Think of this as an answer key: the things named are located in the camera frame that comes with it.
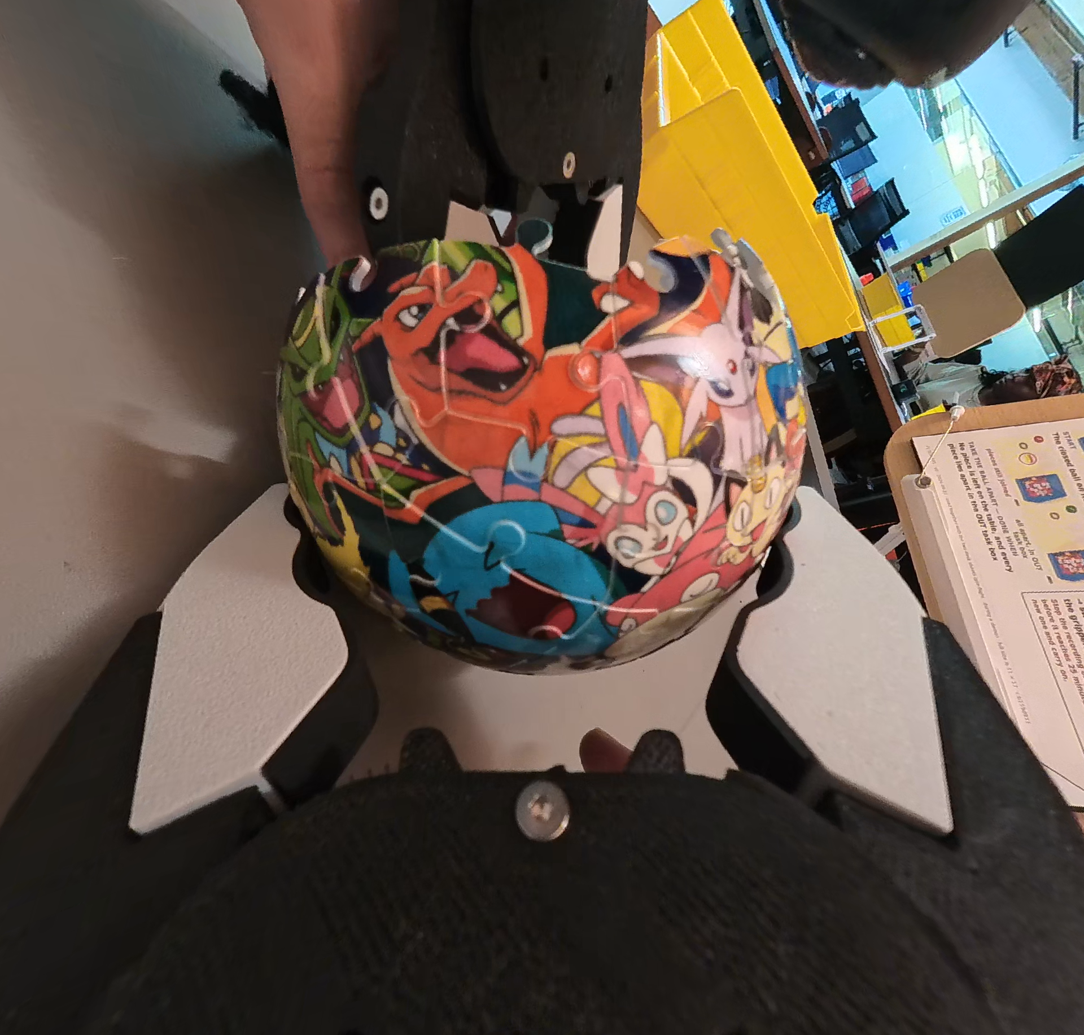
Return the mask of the clipboard with paper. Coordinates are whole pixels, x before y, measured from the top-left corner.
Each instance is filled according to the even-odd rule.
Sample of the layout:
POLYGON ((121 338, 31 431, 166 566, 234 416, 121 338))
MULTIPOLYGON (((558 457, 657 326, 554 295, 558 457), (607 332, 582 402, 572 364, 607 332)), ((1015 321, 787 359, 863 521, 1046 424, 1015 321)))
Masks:
POLYGON ((885 465, 928 614, 1081 813, 1082 396, 924 414, 885 465))

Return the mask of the colourful puzzle ball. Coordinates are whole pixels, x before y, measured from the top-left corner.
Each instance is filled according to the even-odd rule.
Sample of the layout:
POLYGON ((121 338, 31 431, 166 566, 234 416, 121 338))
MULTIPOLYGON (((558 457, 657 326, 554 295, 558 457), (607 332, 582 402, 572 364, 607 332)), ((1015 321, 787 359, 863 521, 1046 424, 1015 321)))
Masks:
POLYGON ((292 504, 346 588, 511 673, 607 668, 743 587, 793 513, 806 392, 743 240, 608 280, 430 240, 317 274, 278 359, 292 504))

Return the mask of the small yellow bin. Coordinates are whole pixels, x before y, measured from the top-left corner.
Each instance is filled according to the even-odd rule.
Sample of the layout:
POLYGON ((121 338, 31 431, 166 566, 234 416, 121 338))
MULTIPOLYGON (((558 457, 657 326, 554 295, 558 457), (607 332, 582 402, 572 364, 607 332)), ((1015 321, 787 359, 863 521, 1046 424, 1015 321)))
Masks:
POLYGON ((906 314, 906 302, 900 297, 890 274, 874 277, 872 273, 860 277, 863 299, 873 323, 875 338, 887 349, 911 347, 915 342, 915 329, 906 314))

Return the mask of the tan rounded panel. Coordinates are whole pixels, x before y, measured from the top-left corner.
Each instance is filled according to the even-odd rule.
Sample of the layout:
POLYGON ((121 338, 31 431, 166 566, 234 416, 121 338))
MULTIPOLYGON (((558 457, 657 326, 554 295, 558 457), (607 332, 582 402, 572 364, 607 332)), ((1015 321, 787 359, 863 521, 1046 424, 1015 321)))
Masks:
POLYGON ((1025 306, 1003 272, 965 268, 960 260, 914 289, 934 331, 930 347, 940 359, 979 347, 1025 316, 1025 306))

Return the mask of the person's right hand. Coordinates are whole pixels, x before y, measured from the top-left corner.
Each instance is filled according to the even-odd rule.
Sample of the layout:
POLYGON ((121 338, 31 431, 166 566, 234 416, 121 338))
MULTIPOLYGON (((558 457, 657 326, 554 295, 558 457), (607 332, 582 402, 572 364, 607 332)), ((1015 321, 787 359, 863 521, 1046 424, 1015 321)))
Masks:
POLYGON ((588 730, 579 745, 582 769, 595 774, 621 774, 632 756, 632 750, 605 730, 588 730))

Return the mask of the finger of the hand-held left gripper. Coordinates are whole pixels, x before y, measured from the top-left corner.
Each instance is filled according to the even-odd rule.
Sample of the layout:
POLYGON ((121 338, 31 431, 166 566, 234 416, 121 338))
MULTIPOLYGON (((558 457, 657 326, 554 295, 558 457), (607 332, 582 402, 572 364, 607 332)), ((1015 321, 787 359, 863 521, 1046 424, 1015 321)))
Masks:
POLYGON ((444 240, 509 247, 516 244, 518 217, 491 207, 472 208, 457 200, 448 205, 444 240))
POLYGON ((550 261, 575 267, 594 281, 610 281, 624 262, 623 187, 606 187, 580 203, 575 187, 559 187, 550 261))

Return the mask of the person's left hand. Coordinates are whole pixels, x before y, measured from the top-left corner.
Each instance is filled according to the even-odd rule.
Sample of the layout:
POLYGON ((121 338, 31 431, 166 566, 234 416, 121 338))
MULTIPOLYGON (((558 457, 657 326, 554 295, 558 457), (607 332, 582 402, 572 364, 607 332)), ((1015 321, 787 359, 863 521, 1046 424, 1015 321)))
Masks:
POLYGON ((237 0, 278 100, 305 215, 330 266, 369 258, 358 109, 385 67, 399 0, 237 0))

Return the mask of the dark storage rack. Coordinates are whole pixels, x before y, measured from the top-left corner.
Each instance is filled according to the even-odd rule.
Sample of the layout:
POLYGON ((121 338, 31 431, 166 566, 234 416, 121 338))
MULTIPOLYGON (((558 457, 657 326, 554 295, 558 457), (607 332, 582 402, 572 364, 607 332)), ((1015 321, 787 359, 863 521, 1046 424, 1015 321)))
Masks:
POLYGON ((860 277, 882 273, 881 256, 896 248, 891 232, 911 214, 894 179, 877 182, 872 122, 853 94, 833 101, 818 122, 826 159, 810 174, 815 209, 826 215, 847 259, 860 277))

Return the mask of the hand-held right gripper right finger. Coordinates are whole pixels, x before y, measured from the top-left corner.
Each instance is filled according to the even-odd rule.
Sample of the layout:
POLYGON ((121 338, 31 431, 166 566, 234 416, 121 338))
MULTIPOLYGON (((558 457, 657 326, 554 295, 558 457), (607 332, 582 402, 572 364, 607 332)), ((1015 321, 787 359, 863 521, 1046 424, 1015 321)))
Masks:
POLYGON ((708 690, 717 739, 809 806, 841 792, 949 835, 925 620, 872 542, 800 486, 708 690))

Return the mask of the black panel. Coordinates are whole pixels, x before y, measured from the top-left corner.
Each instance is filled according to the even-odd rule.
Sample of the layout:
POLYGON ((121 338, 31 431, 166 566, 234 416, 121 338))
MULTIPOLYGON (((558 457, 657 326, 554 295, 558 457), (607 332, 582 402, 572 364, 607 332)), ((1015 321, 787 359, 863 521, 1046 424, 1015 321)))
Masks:
POLYGON ((1083 189, 1001 242, 994 256, 1025 310, 1073 290, 1083 281, 1083 189))

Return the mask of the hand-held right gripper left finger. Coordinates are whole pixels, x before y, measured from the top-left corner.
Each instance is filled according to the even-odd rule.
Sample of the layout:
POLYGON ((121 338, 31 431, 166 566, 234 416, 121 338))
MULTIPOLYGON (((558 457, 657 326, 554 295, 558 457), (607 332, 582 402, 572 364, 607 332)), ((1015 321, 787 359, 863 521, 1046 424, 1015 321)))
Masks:
POLYGON ((150 835, 249 792, 279 811, 330 789, 378 701, 352 600, 286 486, 271 486, 164 599, 129 826, 150 835))

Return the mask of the yellow plastic bin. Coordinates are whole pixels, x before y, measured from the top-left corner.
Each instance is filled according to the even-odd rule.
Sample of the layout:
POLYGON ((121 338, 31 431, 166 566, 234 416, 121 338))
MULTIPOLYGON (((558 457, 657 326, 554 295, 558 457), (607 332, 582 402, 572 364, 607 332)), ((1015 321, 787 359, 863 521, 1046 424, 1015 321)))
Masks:
POLYGON ((806 165, 723 0, 655 33, 642 90, 637 206, 664 238, 746 241, 779 285, 801 347, 864 329, 846 257, 806 165))

